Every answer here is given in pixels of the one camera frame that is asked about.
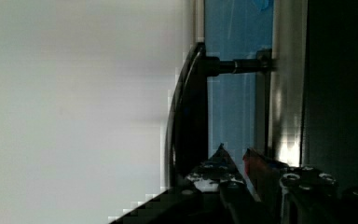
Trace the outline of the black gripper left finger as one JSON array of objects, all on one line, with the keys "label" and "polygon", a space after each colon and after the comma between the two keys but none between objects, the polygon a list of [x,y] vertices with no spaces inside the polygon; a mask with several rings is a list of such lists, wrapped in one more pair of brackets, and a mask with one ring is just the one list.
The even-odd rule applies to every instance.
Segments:
[{"label": "black gripper left finger", "polygon": [[227,196],[238,197],[245,192],[245,180],[224,144],[185,177],[185,196],[202,194],[224,199]]}]

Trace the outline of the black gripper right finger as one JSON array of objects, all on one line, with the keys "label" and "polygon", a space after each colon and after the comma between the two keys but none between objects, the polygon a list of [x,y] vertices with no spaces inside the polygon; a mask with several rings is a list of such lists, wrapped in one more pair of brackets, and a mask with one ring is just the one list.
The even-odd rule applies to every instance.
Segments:
[{"label": "black gripper right finger", "polygon": [[278,224],[358,224],[358,187],[337,193],[338,182],[317,168],[291,167],[249,148],[245,173]]}]

